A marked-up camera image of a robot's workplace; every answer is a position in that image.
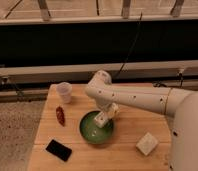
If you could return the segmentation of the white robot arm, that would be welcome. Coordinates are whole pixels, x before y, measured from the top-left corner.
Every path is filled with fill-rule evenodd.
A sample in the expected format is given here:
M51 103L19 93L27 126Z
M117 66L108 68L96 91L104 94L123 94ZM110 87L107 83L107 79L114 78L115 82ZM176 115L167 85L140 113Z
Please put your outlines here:
M85 88L102 113L94 119L103 127L114 103L174 118L169 171L198 171L198 91L167 87L115 86L100 70Z

